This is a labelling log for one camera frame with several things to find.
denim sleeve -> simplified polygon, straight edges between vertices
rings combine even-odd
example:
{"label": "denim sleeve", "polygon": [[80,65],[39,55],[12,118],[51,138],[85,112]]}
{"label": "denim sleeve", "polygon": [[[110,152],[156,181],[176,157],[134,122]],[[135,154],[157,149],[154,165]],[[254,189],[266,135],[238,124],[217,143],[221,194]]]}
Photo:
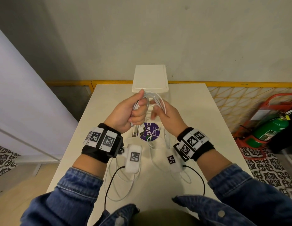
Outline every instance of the denim sleeve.
{"label": "denim sleeve", "polygon": [[69,168],[54,191],[33,199],[21,225],[86,225],[103,181]]}
{"label": "denim sleeve", "polygon": [[217,198],[256,225],[292,225],[292,200],[233,164],[208,182]]}

green fire extinguisher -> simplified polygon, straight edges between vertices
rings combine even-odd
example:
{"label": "green fire extinguisher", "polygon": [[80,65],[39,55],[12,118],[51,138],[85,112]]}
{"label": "green fire extinguisher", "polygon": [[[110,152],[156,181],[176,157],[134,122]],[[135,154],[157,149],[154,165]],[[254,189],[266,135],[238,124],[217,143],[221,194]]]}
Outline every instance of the green fire extinguisher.
{"label": "green fire extinguisher", "polygon": [[[277,133],[288,127],[289,116],[286,113],[280,113],[277,118],[269,120],[252,131],[252,135],[259,140],[268,141]],[[262,143],[257,142],[255,139],[250,137],[246,143],[253,147],[258,148]]]}

round sticker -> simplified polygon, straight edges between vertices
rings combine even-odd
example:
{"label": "round sticker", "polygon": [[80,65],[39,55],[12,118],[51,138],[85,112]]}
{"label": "round sticker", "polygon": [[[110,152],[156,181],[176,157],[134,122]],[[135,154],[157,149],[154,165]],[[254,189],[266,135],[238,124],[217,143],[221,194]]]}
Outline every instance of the round sticker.
{"label": "round sticker", "polygon": [[[159,126],[156,123],[145,122],[144,125],[145,125],[145,131],[143,133],[143,136],[140,136],[141,139],[147,141],[147,139],[151,136],[152,133],[153,133],[152,136],[160,135],[159,130],[154,131],[155,129],[159,128]],[[148,141],[154,141],[155,139],[157,139],[157,137],[151,137],[151,139]]]}

wrist-mounted device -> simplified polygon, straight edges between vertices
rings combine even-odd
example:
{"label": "wrist-mounted device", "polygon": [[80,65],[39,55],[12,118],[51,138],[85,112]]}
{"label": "wrist-mounted device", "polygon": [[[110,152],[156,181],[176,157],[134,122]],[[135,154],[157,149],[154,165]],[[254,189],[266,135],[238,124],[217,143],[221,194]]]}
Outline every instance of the wrist-mounted device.
{"label": "wrist-mounted device", "polygon": [[110,158],[115,158],[124,145],[121,133],[103,123],[88,133],[83,144],[82,154],[103,163],[107,163]]}
{"label": "wrist-mounted device", "polygon": [[189,159],[197,161],[202,154],[215,149],[209,138],[194,128],[186,128],[177,139],[180,142],[173,147],[185,162]]}

table surface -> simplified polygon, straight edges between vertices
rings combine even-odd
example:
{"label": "table surface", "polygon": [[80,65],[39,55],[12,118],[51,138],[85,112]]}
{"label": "table surface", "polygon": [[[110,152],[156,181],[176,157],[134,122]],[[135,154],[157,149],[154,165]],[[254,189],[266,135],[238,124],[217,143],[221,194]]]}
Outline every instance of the table surface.
{"label": "table surface", "polygon": [[[131,84],[97,85],[47,192],[54,190],[59,179],[80,155],[83,147],[82,143],[90,129],[103,122],[119,102],[131,96],[131,89]],[[206,85],[170,84],[169,91],[170,103],[178,109],[186,124],[205,133],[216,150],[233,163],[237,163],[244,171],[251,175]],[[130,135],[131,130],[123,134],[125,146],[128,143],[133,143],[132,139],[126,140]],[[203,184],[198,175],[187,168],[185,170],[186,174],[182,174],[182,177],[186,180],[184,181],[180,174],[165,173],[158,170],[151,162],[146,142],[136,139],[133,141],[138,141],[143,146],[140,176],[134,182],[130,194],[124,200],[113,202],[107,199],[107,210],[112,213],[125,204],[134,203],[141,211],[156,208],[177,208],[191,213],[186,208],[173,203],[171,197],[184,194],[202,194]],[[161,168],[164,169],[165,164],[160,161],[162,157],[161,152],[155,152],[153,160],[159,167],[163,166]],[[119,166],[122,166],[122,159],[117,158]],[[186,164],[193,167],[204,178],[201,170],[193,160],[187,161]],[[106,188],[115,170],[115,159],[113,159],[110,173],[107,176]],[[126,195],[131,186],[131,182],[124,182],[117,176],[115,176],[113,184],[109,190],[109,196],[113,199],[119,199],[117,194],[120,197]],[[207,184],[205,195],[216,199],[216,196]],[[105,191],[104,186],[102,186],[88,225],[93,225],[101,216],[104,210],[104,197]]]}

